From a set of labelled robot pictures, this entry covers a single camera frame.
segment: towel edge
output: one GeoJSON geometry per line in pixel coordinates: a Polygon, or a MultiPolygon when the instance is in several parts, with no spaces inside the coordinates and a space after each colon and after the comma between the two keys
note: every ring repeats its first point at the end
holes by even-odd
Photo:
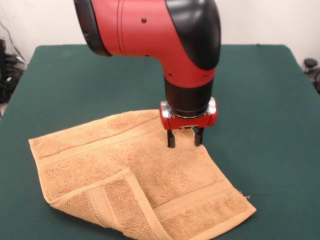
{"type": "Polygon", "coordinates": [[[157,218],[154,210],[152,209],[150,202],[147,199],[144,191],[142,190],[136,176],[133,172],[129,171],[123,175],[124,179],[130,186],[135,199],[137,200],[149,226],[160,240],[173,240],[167,231],[164,229],[159,219],[157,218]]]}
{"type": "Polygon", "coordinates": [[[240,224],[245,222],[245,220],[249,219],[257,211],[257,209],[253,205],[251,205],[249,202],[248,204],[250,207],[247,210],[237,214],[236,216],[226,221],[218,223],[217,225],[201,232],[200,234],[193,236],[189,240],[214,239],[239,226],[240,224]]]}

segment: black object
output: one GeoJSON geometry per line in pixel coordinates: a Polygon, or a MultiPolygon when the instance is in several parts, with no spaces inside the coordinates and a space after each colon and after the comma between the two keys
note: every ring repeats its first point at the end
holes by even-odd
{"type": "Polygon", "coordinates": [[[168,148],[175,148],[176,147],[176,139],[175,135],[172,133],[172,130],[167,130],[167,137],[168,137],[168,148]]]}
{"type": "Polygon", "coordinates": [[[195,118],[203,115],[207,111],[212,95],[213,82],[212,79],[206,85],[185,88],[173,85],[164,79],[165,96],[170,111],[183,118],[195,118]]]}
{"type": "Polygon", "coordinates": [[[195,132],[194,145],[196,145],[197,147],[202,145],[203,136],[204,136],[204,128],[203,127],[199,127],[197,129],[197,131],[195,132]]]}
{"type": "Polygon", "coordinates": [[[24,70],[17,55],[6,53],[6,43],[0,39],[0,104],[8,103],[14,93],[24,70]]]}
{"type": "Polygon", "coordinates": [[[304,60],[304,65],[309,70],[309,69],[313,69],[314,67],[316,67],[318,65],[318,62],[313,58],[307,58],[304,60]]]}
{"type": "Polygon", "coordinates": [[[104,46],[91,0],[74,0],[76,14],[86,43],[96,54],[111,57],[104,46]]]}
{"type": "Polygon", "coordinates": [[[6,76],[6,42],[3,39],[0,39],[0,83],[7,79],[6,76]]]}
{"type": "Polygon", "coordinates": [[[221,23],[215,1],[165,0],[165,3],[192,62],[203,70],[215,68],[221,50],[221,23]]]}
{"type": "Polygon", "coordinates": [[[309,77],[315,90],[320,94],[320,67],[315,68],[318,62],[313,58],[306,58],[304,60],[304,73],[309,77]]]}

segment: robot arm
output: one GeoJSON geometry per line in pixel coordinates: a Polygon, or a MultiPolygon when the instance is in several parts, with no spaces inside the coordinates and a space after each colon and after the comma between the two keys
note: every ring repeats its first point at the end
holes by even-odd
{"type": "Polygon", "coordinates": [[[212,88],[221,49],[214,0],[74,0],[82,33],[96,54],[147,56],[163,68],[166,101],[160,104],[168,146],[173,129],[203,128],[217,117],[212,88]]]}

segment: towel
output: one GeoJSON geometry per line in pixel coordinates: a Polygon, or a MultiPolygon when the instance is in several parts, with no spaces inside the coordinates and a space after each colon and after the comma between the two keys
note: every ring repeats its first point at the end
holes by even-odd
{"type": "Polygon", "coordinates": [[[158,110],[137,110],[29,139],[45,201],[136,240],[209,240],[256,212],[192,129],[167,147],[158,110]]]}

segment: green felt surface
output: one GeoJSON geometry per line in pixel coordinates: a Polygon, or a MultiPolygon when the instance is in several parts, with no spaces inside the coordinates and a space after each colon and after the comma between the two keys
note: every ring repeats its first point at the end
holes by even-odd
{"type": "MultiPolygon", "coordinates": [[[[253,217],[219,240],[320,236],[320,96],[285,46],[225,45],[204,144],[253,217]]],[[[0,239],[115,240],[44,201],[28,139],[165,99],[152,58],[102,57],[87,46],[41,46],[0,121],[0,239]]]]}

